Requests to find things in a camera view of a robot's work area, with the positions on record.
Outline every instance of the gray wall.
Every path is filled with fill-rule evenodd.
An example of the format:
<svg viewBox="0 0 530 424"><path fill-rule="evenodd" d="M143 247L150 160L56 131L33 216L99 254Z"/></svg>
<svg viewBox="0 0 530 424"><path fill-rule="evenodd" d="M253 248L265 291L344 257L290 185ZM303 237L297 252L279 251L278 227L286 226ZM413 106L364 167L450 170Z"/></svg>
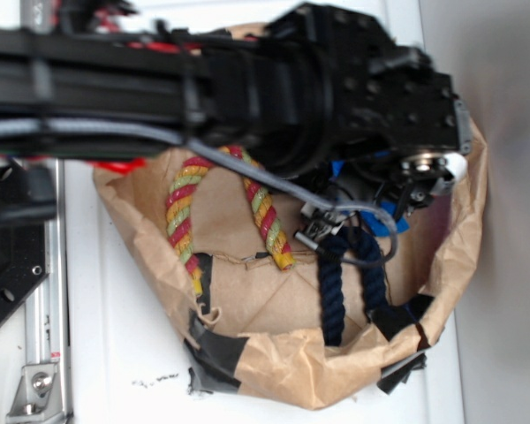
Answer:
<svg viewBox="0 0 530 424"><path fill-rule="evenodd" d="M466 422L530 422L530 0L420 8L490 145L481 262L456 312Z"/></svg>

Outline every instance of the gray cable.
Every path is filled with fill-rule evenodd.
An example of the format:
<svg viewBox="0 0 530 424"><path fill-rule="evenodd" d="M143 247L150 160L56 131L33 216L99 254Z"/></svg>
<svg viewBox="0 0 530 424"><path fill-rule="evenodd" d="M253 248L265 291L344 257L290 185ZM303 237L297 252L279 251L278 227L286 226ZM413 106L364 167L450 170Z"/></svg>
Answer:
<svg viewBox="0 0 530 424"><path fill-rule="evenodd" d="M172 146L184 146L181 134L171 130L155 128L153 126L144 124L112 122L101 119L88 118L65 118L54 117L46 121L48 131L52 133L70 133L80 135L94 135L94 134L112 134L135 136L144 139L157 140ZM42 131L42 121L34 118L20 118L20 119L6 119L0 121L0 139L19 137L23 135L32 135ZM249 163L240 161L238 158L226 155L215 148L206 146L198 139L189 140L186 145L197 155L209 159L211 162L217 163L224 168L233 170L238 174L244 175L255 181L259 181L265 186L276 188L277 190L287 193L293 197L301 199L302 201L311 203L316 208L321 210L335 210L335 211L367 211L375 215L375 217L387 227L390 234L390 250L376 262L365 262L361 260L343 258L342 262L350 263L352 265L362 268L374 268L382 266L386 261L389 261L397 252L398 234L397 225L392 216L384 209L364 202L364 201L329 201L316 194L309 192L307 189L295 185L290 181L283 180L270 172L255 168Z"/></svg>
<svg viewBox="0 0 530 424"><path fill-rule="evenodd" d="M364 201L329 201L316 194L310 193L307 189L299 185L295 185L290 181L285 181L270 172L255 168L249 163L240 161L239 159L226 155L219 150L210 148L203 144L200 140L192 139L186 146L194 153L204 156L211 162L222 165L224 168L233 170L238 174L244 175L255 181L259 181L265 186L276 188L277 190L290 194L293 197L309 202L321 210L336 210L336 211L366 211L372 213L382 224L389 230L390 250L379 261L365 262L356 259L342 258L343 263L349 263L360 268L376 268L382 266L389 261L397 252L398 247L398 233L397 224L392 216L384 209L378 208L375 205Z"/></svg>

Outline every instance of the navy blue rope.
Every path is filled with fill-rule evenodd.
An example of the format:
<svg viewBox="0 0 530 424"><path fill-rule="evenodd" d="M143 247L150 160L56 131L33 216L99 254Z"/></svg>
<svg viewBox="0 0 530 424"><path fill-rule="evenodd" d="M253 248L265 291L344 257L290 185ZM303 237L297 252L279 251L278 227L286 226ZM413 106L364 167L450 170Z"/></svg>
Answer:
<svg viewBox="0 0 530 424"><path fill-rule="evenodd" d="M381 258L381 250L377 240L361 228L348 229L343 227L336 236L325 238L321 247L337 257L342 257L351 248L356 257L363 261L376 261ZM342 343L342 332L345 326L342 265L339 261L333 261L333 258L321 256L318 266L324 343L327 346L339 346ZM383 268L362 268L360 272L365 312L388 306Z"/></svg>

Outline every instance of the rope handle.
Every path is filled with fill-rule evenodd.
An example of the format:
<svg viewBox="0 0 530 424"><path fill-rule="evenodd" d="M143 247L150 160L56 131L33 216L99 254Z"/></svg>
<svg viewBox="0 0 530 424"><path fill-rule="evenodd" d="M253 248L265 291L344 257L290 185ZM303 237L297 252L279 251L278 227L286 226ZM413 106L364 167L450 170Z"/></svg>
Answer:
<svg viewBox="0 0 530 424"><path fill-rule="evenodd" d="M241 147L227 146L220 148L220 150L255 167L261 167ZM166 202L167 236L193 280L194 293L197 298L202 294L202 270L199 267L198 258L193 254L191 204L196 187L208 171L214 167L215 165L211 161L200 156L184 161L180 171L173 179ZM267 188L252 179L243 178L243 183L247 200L254 214L255 225L260 230L267 251L279 269L282 271L291 269L295 260L292 257L291 246L286 234L281 229L281 221L273 207L273 198Z"/></svg>
<svg viewBox="0 0 530 424"><path fill-rule="evenodd" d="M334 261L333 256L341 258L350 249L364 261L378 261L382 255L377 240L360 227L342 227L337 235L325 238L321 247L331 253L329 257L319 255L318 258L324 343L340 346L345 327L342 264L341 261ZM388 306L383 267L361 268L360 273L365 312Z"/></svg>

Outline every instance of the red yellow green rope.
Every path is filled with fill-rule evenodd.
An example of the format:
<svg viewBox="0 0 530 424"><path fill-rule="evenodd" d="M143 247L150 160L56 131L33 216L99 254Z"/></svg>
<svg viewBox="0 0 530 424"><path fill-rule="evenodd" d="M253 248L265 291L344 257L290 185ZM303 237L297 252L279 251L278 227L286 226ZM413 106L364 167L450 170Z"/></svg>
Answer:
<svg viewBox="0 0 530 424"><path fill-rule="evenodd" d="M243 148L228 146L221 148L221 150L246 163L251 163L255 167L260 166ZM181 170L170 186L169 197L167 198L169 242L174 247L180 261L185 264L186 270L193 280L193 288L197 297L202 294L202 271L198 266L198 258L193 254L190 207L196 187L214 166L212 162L199 156L184 161ZM267 251L281 270L292 268L295 260L292 257L286 235L281 229L281 222L276 215L275 208L273 208L273 198L267 188L259 183L249 178L243 178L243 182L247 200L254 213L255 225L260 229Z"/></svg>

